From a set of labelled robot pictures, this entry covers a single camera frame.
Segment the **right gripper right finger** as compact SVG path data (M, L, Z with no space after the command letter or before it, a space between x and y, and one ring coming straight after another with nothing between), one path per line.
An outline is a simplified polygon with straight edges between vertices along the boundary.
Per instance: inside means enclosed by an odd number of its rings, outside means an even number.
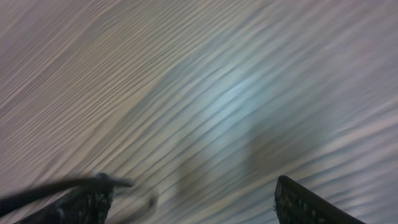
M274 210L280 224L364 224L286 175L277 179Z

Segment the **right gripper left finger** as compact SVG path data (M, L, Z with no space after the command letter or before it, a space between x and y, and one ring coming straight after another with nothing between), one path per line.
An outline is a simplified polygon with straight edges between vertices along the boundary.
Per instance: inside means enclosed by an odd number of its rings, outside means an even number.
M113 201L114 187L77 187L16 224L104 224Z

